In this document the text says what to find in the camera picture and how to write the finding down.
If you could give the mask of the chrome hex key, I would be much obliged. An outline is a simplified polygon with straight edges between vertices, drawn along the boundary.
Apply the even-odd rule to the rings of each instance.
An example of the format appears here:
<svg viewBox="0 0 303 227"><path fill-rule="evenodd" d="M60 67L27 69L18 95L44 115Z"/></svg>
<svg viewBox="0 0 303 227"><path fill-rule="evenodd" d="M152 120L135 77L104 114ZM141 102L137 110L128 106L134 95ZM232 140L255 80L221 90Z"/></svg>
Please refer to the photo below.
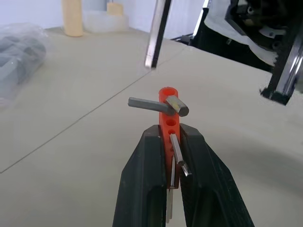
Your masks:
<svg viewBox="0 0 303 227"><path fill-rule="evenodd" d="M157 0L151 24L150 38L147 45L144 65L153 70L157 67L165 27L172 0Z"/></svg>

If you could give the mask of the small beige block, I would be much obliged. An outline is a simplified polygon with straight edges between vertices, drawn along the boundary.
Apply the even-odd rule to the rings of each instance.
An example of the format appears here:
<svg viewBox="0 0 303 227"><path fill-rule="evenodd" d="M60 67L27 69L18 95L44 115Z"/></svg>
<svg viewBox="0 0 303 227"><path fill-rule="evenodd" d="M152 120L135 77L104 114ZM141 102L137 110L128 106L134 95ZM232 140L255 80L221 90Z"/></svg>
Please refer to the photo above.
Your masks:
<svg viewBox="0 0 303 227"><path fill-rule="evenodd" d="M113 16L122 16L124 14L124 7L120 3L108 2L107 13Z"/></svg>

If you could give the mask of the orange hex key holder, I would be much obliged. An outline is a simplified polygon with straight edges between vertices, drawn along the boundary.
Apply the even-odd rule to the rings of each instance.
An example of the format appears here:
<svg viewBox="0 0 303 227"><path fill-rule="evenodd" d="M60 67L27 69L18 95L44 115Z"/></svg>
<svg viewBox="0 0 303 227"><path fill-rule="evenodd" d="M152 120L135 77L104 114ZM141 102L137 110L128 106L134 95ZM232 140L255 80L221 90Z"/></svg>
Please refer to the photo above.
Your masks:
<svg viewBox="0 0 303 227"><path fill-rule="evenodd" d="M170 189L170 179L171 179L171 165L172 156L174 155L174 150L170 140L170 134L176 134L178 141L180 143L180 124L179 116L175 114L174 116L167 116L164 113L159 113L159 125L162 133L162 140L164 143L164 154L165 154L165 173L167 178L167 188ZM181 171L181 165L176 163L176 178L175 178L175 189L179 187L179 176Z"/></svg>

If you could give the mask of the black and silver robot body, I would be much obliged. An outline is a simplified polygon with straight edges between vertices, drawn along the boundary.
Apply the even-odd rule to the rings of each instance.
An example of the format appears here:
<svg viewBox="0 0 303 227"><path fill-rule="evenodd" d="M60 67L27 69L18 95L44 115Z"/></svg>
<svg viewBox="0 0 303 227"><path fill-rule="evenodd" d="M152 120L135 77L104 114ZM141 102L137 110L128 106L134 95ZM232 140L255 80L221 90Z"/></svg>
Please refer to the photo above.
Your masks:
<svg viewBox="0 0 303 227"><path fill-rule="evenodd" d="M303 69L303 0L204 0L184 44L275 74Z"/></svg>

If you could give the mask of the thick dark grey hex key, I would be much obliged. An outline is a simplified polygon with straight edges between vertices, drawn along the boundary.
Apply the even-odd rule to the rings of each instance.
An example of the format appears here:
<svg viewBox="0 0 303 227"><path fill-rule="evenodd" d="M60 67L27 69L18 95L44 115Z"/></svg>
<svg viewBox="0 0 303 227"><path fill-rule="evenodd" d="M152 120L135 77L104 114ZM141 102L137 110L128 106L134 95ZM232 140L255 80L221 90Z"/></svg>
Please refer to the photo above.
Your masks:
<svg viewBox="0 0 303 227"><path fill-rule="evenodd" d="M130 97L128 99L128 106L157 111L160 113L164 113L167 116L174 116L175 114L177 114L180 117L185 117L189 114L189 108L176 96L168 96L164 100L164 103L159 101Z"/></svg>

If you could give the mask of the short silver hex key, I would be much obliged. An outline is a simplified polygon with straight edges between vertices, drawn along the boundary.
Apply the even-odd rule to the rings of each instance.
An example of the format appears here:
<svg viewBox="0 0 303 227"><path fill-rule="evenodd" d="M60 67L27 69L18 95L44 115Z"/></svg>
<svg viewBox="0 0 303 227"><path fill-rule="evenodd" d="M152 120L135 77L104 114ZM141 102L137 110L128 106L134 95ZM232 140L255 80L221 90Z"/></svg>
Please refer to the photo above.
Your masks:
<svg viewBox="0 0 303 227"><path fill-rule="evenodd" d="M188 177L189 175L192 174L191 171L190 171L190 169L189 169L189 167L187 166L186 163L183 164L183 165L181 166L181 168L182 168L182 170L183 170L183 172L184 172L184 175L185 175L186 177Z"/></svg>

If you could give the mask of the translucent white container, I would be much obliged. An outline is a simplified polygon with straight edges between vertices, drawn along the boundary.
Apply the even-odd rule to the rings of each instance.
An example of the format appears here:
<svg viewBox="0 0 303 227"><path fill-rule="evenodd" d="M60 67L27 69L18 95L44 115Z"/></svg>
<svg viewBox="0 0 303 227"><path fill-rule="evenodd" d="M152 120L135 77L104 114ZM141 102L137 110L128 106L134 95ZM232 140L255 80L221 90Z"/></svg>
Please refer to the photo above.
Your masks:
<svg viewBox="0 0 303 227"><path fill-rule="evenodd" d="M106 11L88 10L83 12L83 26L87 32L95 34L123 32L129 29L129 18Z"/></svg>

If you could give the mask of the medium silver hex key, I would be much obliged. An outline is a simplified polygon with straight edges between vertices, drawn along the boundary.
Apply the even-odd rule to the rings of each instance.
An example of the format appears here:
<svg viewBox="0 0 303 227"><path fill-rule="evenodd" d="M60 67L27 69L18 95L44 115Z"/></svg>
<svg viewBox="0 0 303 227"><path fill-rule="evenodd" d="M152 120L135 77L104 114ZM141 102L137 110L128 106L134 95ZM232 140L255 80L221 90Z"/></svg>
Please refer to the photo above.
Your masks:
<svg viewBox="0 0 303 227"><path fill-rule="evenodd" d="M170 140L171 140L172 147L173 147L173 150L174 150L176 163L178 165L183 166L185 164L185 161L183 159L182 152L181 152L180 145L179 145L179 141L178 141L178 138L177 138L176 134L170 134Z"/></svg>

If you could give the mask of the smallest silver hex key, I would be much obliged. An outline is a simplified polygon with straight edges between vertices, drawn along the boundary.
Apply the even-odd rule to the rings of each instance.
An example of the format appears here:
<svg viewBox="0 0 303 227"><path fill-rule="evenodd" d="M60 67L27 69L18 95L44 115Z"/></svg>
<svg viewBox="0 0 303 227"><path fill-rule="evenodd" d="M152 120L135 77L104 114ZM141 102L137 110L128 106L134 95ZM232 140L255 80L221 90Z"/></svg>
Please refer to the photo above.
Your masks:
<svg viewBox="0 0 303 227"><path fill-rule="evenodd" d="M173 189L167 189L166 223L172 219L173 213Z"/></svg>

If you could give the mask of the beige cylinder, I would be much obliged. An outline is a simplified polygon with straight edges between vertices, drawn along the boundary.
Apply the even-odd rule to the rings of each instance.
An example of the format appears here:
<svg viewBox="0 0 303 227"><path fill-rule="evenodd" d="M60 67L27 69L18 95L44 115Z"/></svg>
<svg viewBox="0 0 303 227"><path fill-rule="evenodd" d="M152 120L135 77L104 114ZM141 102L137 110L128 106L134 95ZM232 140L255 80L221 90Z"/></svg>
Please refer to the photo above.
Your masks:
<svg viewBox="0 0 303 227"><path fill-rule="evenodd" d="M67 36L83 36L81 0L61 0L63 30Z"/></svg>

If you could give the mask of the thin silver hex key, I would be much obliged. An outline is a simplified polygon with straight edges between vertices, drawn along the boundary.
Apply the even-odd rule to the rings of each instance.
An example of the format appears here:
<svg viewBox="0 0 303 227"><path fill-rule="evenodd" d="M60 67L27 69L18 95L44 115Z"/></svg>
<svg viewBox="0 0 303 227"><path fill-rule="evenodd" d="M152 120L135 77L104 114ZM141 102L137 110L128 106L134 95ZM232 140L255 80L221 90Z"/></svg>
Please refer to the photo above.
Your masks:
<svg viewBox="0 0 303 227"><path fill-rule="evenodd" d="M175 178L176 178L176 158L172 156L172 165L171 165L171 179L170 179L170 189L175 189Z"/></svg>

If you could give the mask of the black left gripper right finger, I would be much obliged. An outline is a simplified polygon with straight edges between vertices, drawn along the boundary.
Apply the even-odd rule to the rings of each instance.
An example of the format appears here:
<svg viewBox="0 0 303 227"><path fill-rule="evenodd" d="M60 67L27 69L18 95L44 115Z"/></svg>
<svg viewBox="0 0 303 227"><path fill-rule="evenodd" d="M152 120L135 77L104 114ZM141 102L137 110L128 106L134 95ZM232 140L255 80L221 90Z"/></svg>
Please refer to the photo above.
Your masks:
<svg viewBox="0 0 303 227"><path fill-rule="evenodd" d="M191 175L180 175L186 227L255 227L235 180L203 135L180 125L180 147Z"/></svg>

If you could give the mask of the clear bag of grey parts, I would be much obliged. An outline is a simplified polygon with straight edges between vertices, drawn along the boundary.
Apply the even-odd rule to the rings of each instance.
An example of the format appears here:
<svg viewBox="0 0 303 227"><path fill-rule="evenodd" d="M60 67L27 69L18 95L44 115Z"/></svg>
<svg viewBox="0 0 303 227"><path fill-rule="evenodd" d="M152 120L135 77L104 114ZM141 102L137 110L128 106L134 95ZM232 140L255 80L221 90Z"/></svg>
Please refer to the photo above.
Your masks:
<svg viewBox="0 0 303 227"><path fill-rule="evenodd" d="M14 99L44 63L48 35L40 26L13 23L0 26L0 108Z"/></svg>

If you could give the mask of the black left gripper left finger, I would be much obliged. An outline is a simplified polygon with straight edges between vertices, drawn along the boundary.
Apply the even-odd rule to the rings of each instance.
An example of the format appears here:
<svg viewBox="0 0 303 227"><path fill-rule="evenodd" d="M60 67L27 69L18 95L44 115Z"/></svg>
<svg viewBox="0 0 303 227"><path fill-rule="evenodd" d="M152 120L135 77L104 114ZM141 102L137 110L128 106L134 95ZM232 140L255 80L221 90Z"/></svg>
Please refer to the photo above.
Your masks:
<svg viewBox="0 0 303 227"><path fill-rule="evenodd" d="M112 227L165 227L166 200L164 143L153 125L122 170Z"/></svg>

